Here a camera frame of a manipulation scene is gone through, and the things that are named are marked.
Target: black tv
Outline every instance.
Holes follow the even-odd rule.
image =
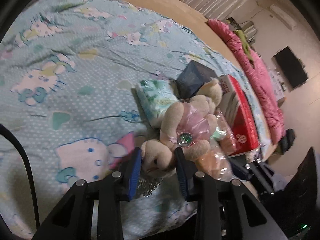
[[[278,52],[275,58],[293,89],[306,82],[308,75],[304,71],[304,66],[289,47]]]

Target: red cardboard box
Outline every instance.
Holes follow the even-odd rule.
[[[259,146],[259,138],[251,109],[239,82],[231,75],[219,78],[223,96],[219,105],[236,138],[237,151],[240,155]]]

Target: dark blue box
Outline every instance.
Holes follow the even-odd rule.
[[[193,97],[200,87],[214,78],[217,78],[214,70],[191,60],[176,80],[179,97],[181,99]]]

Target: metal bolt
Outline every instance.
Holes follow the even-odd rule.
[[[114,177],[114,178],[120,178],[120,177],[121,177],[121,172],[119,172],[119,171],[113,172],[113,173],[112,173],[112,177]]]
[[[77,181],[76,181],[76,185],[77,186],[83,186],[85,184],[85,180],[84,179],[78,179]]]
[[[203,177],[204,177],[204,172],[202,172],[202,171],[197,171],[197,172],[196,172],[196,177],[198,177],[198,178],[203,178]]]
[[[235,186],[240,186],[241,185],[241,181],[239,181],[239,179],[233,179],[232,180],[232,184]]]

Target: black cable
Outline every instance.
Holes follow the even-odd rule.
[[[6,138],[10,143],[12,143],[12,145],[17,149],[17,151],[19,152],[19,154],[22,158],[22,161],[23,161],[24,166],[27,171],[27,176],[28,176],[30,191],[31,191],[31,197],[32,197],[32,203],[33,203],[33,210],[35,213],[36,228],[38,229],[40,226],[39,210],[38,210],[35,183],[33,181],[32,170],[31,170],[28,156],[27,156],[24,148],[22,147],[21,143],[17,140],[17,138],[15,138],[15,136],[7,128],[5,128],[2,124],[0,124],[0,134],[4,138]]]

